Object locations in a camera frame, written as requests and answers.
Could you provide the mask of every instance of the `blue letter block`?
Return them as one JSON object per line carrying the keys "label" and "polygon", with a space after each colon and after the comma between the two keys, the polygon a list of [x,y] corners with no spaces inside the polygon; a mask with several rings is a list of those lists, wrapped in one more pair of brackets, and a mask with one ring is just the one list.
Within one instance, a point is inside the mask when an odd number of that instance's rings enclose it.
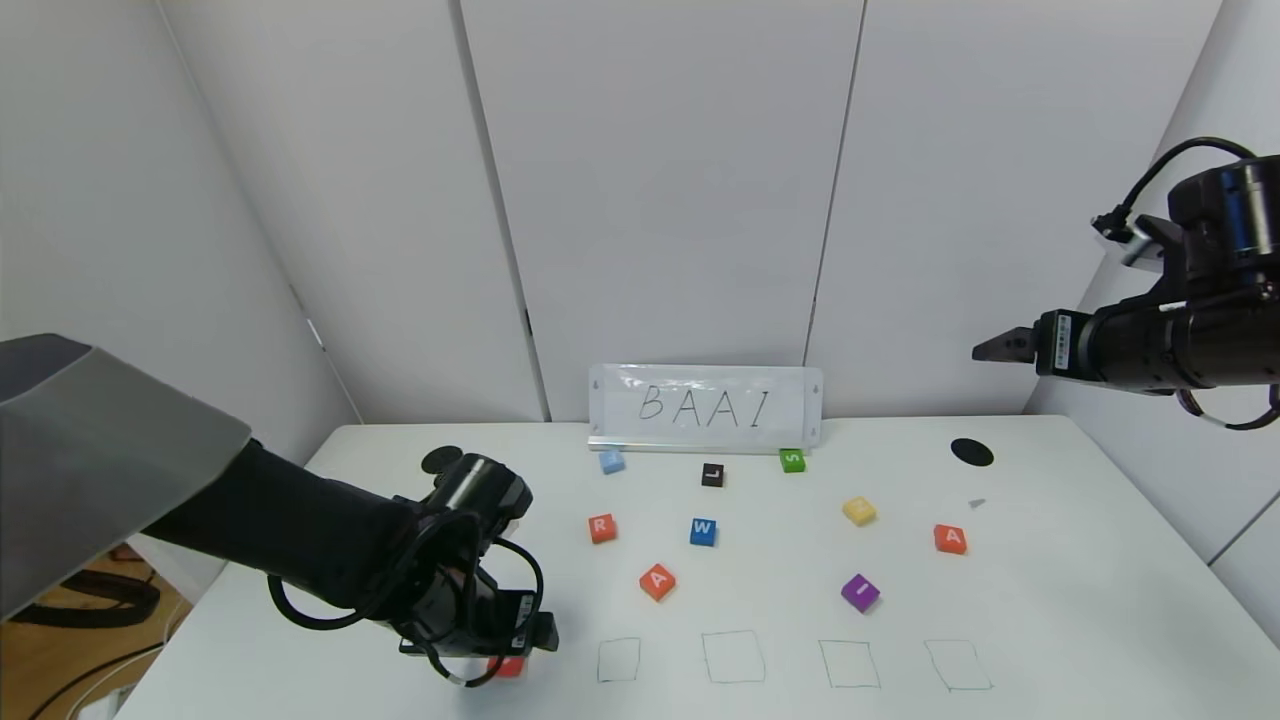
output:
{"label": "blue letter block", "polygon": [[626,466],[627,464],[622,460],[622,454],[617,450],[605,450],[600,454],[600,469],[604,470],[605,475],[612,475]]}
{"label": "blue letter block", "polygon": [[716,520],[694,518],[694,525],[689,529],[689,542],[704,547],[716,547]]}

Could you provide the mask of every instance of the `whiteboard sign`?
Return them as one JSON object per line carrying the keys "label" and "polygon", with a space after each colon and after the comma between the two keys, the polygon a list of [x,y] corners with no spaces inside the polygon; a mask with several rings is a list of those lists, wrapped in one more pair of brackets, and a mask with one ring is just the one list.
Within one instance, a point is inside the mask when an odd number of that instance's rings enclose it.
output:
{"label": "whiteboard sign", "polygon": [[593,365],[591,450],[777,452],[822,434],[822,370]]}

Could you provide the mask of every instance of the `drawn square outline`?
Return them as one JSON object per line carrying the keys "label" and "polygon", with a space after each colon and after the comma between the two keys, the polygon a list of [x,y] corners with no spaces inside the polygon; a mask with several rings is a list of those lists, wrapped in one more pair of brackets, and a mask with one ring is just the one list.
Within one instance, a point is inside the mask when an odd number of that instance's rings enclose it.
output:
{"label": "drawn square outline", "polygon": [[[943,643],[947,643],[947,644],[964,644],[964,646],[966,646],[968,650],[969,650],[969,653],[973,655],[973,666],[987,680],[987,684],[986,685],[978,685],[978,684],[974,684],[974,685],[952,685],[947,680],[946,675],[942,673],[942,667],[938,667],[938,656],[934,653],[933,644],[931,644],[931,643],[940,644],[940,646],[943,644]],[[980,692],[980,691],[989,691],[989,689],[992,689],[992,688],[996,687],[995,683],[991,682],[991,675],[987,674],[987,669],[982,666],[982,661],[978,659],[978,648],[975,648],[972,642],[969,642],[969,641],[955,641],[955,639],[924,641],[924,648],[929,652],[929,662],[933,664],[933,671],[938,674],[938,679],[942,680],[943,685],[946,685],[947,692],[954,692],[954,691],[979,691]]]}
{"label": "drawn square outline", "polygon": [[[827,656],[827,646],[863,646],[867,651],[867,660],[870,662],[872,673],[876,673],[876,684],[859,684],[859,685],[840,685],[836,684],[836,679],[831,676],[831,662],[832,659]],[[822,651],[822,664],[827,667],[827,684],[833,688],[877,688],[879,689],[879,667],[876,666],[876,656],[872,655],[872,643],[863,641],[818,641],[818,648]]]}
{"label": "drawn square outline", "polygon": [[[631,670],[630,678],[604,678],[602,670],[604,669],[604,646],[612,646],[614,643],[635,643],[636,661],[635,667]],[[596,683],[631,683],[640,676],[640,638],[613,638],[611,641],[602,641],[599,650],[595,653],[595,682]]]}
{"label": "drawn square outline", "polygon": [[[712,656],[710,656],[710,652],[708,651],[708,647],[707,647],[707,639],[712,638],[713,642],[714,642],[714,638],[724,638],[724,639],[727,639],[727,635],[750,635],[750,638],[751,638],[751,647],[755,648],[755,657],[756,657],[756,660],[760,661],[760,676],[759,678],[744,678],[744,679],[740,679],[740,680],[717,680],[716,679],[716,673],[712,671]],[[733,685],[733,684],[739,684],[739,683],[763,683],[764,678],[768,675],[768,671],[767,671],[767,669],[764,666],[764,653],[760,652],[760,638],[756,637],[755,630],[728,630],[728,632],[723,632],[723,633],[703,633],[703,659],[707,662],[707,679],[710,680],[712,683],[718,684],[718,685]]]}

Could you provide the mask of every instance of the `white table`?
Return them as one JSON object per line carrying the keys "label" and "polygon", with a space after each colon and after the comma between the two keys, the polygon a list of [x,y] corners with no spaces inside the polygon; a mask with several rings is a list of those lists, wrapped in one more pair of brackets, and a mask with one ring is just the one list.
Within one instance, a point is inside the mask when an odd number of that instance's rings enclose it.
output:
{"label": "white table", "polygon": [[[579,424],[342,428],[308,468],[374,492],[424,495],[419,462],[447,443],[527,480],[534,503],[513,539],[543,565],[559,652],[535,652],[520,680],[457,688],[372,624],[289,624],[261,573],[233,565],[120,720],[1280,714],[1280,651],[1069,420],[829,420],[824,432],[804,474],[774,456],[627,454],[605,477]],[[960,462],[957,437],[996,462]],[[724,464],[724,488],[700,486],[704,461]],[[879,509],[864,528],[840,511],[859,495]],[[586,518],[602,512],[620,537],[593,546]],[[718,520],[717,547],[689,544],[694,516]],[[937,523],[966,530],[968,556],[934,550]],[[678,579],[660,605],[637,584],[654,562]],[[530,587],[499,548],[485,568]],[[883,592],[865,616],[840,596],[855,573]],[[623,637],[640,638],[636,679],[598,683],[600,643]],[[751,680],[762,662],[763,682],[712,682]]]}

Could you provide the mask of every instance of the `purple letter block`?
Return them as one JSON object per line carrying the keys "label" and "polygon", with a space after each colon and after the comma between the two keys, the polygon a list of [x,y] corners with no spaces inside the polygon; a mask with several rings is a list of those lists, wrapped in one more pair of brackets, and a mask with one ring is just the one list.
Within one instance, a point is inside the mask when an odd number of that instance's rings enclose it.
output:
{"label": "purple letter block", "polygon": [[870,584],[867,578],[854,575],[852,580],[849,580],[845,583],[845,587],[840,588],[840,594],[845,596],[849,605],[856,607],[859,612],[867,612],[867,609],[879,597],[879,588]]}

